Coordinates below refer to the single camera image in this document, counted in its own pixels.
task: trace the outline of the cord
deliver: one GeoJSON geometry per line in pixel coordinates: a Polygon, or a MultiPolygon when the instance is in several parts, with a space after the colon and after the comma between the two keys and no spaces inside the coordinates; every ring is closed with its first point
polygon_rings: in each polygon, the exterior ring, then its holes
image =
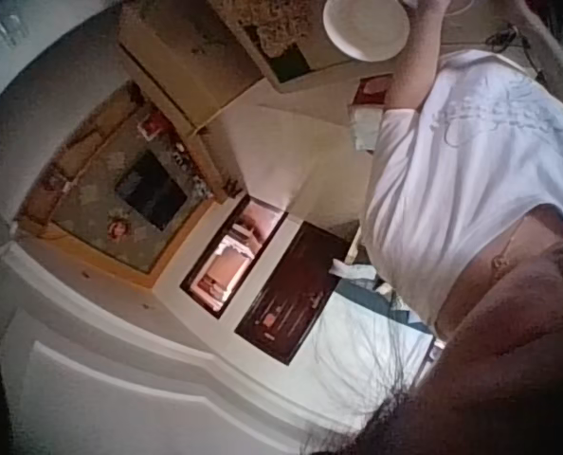
{"type": "Polygon", "coordinates": [[[543,86],[547,86],[542,69],[536,66],[535,61],[530,54],[530,49],[532,48],[530,46],[530,42],[519,32],[519,29],[516,26],[509,24],[505,30],[501,30],[494,35],[489,36],[486,39],[485,44],[489,46],[495,54],[502,54],[517,38],[521,40],[521,49],[526,56],[526,60],[528,60],[528,63],[536,72],[536,81],[543,86]]]}

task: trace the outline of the cable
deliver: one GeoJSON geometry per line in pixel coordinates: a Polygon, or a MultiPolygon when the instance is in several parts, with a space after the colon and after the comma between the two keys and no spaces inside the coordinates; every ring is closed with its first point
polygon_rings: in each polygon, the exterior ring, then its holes
{"type": "MultiPolygon", "coordinates": [[[[403,3],[404,5],[406,5],[409,8],[417,9],[418,4],[420,2],[427,2],[427,1],[428,0],[400,0],[400,3],[403,3]]],[[[445,14],[445,17],[452,17],[452,16],[458,16],[459,14],[463,14],[465,11],[467,11],[468,9],[473,7],[474,3],[475,3],[475,0],[470,0],[469,3],[464,5],[462,8],[459,8],[455,11],[447,12],[445,14]]]]}
{"type": "Polygon", "coordinates": [[[530,42],[519,32],[519,29],[516,26],[514,26],[513,24],[508,24],[508,27],[505,30],[501,30],[494,35],[489,36],[486,39],[485,44],[489,46],[492,52],[494,52],[495,54],[502,54],[509,48],[509,46],[516,40],[516,38],[519,38],[521,40],[521,49],[524,52],[526,60],[536,72],[536,81],[543,86],[547,86],[545,75],[542,69],[538,68],[538,66],[535,64],[534,59],[532,58],[532,55],[530,54],[530,49],[532,48],[530,46],[530,42]]]}

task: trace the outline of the skin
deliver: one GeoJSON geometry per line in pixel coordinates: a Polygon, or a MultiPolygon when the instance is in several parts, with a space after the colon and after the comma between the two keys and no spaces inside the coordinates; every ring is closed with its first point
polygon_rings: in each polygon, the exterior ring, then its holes
{"type": "MultiPolygon", "coordinates": [[[[448,3],[430,0],[416,11],[390,108],[419,109],[425,101],[448,3]]],[[[562,96],[563,51],[523,1],[496,3],[533,34],[535,51],[555,54],[541,61],[552,65],[547,72],[554,77],[548,79],[562,96]]],[[[544,252],[562,243],[563,219],[541,206],[478,255],[440,314],[438,330],[449,339],[444,354],[381,430],[380,440],[355,453],[376,453],[373,446],[411,455],[563,452],[563,256],[557,260],[544,252]],[[492,258],[512,236],[512,266],[494,282],[492,258]]]]}
{"type": "MultiPolygon", "coordinates": [[[[550,90],[563,101],[563,49],[524,0],[493,0],[500,14],[518,25],[533,46],[549,81],[550,90]]],[[[386,109],[420,110],[435,82],[445,12],[451,0],[422,0],[411,15],[411,32],[398,58],[386,109]]],[[[486,246],[459,276],[446,298],[435,329],[449,340],[495,284],[493,259],[504,252],[512,268],[563,240],[563,218],[553,207],[533,209],[486,246]]]]}

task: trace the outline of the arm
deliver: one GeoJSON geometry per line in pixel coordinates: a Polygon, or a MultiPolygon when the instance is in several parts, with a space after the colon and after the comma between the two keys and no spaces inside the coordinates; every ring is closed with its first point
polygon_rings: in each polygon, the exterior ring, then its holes
{"type": "Polygon", "coordinates": [[[419,2],[413,12],[408,43],[397,59],[386,109],[419,109],[425,102],[437,74],[442,22],[450,1],[419,2]]]}
{"type": "Polygon", "coordinates": [[[497,0],[507,19],[528,40],[538,60],[549,91],[563,102],[563,48],[525,0],[497,0]]]}

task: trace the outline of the wooden table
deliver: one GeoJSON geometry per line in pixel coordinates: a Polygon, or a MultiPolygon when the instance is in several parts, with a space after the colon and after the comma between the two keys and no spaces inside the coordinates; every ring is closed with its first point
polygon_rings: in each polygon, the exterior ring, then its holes
{"type": "MultiPolygon", "coordinates": [[[[394,69],[394,59],[379,63],[365,63],[351,59],[340,52],[328,39],[323,27],[322,12],[326,0],[312,1],[311,33],[298,40],[293,53],[299,53],[306,61],[308,68],[304,74],[287,81],[282,81],[272,66],[272,59],[267,58],[257,42],[253,41],[246,27],[229,21],[223,13],[223,0],[208,0],[219,16],[236,36],[263,74],[280,92],[295,92],[325,83],[341,82],[352,79],[389,74],[394,69]]],[[[485,40],[506,26],[505,21],[497,17],[487,0],[475,0],[475,5],[463,14],[448,17],[445,20],[442,52],[448,53],[467,48],[486,49],[485,40]]],[[[512,58],[520,64],[521,52],[518,48],[509,49],[512,58]]]]}

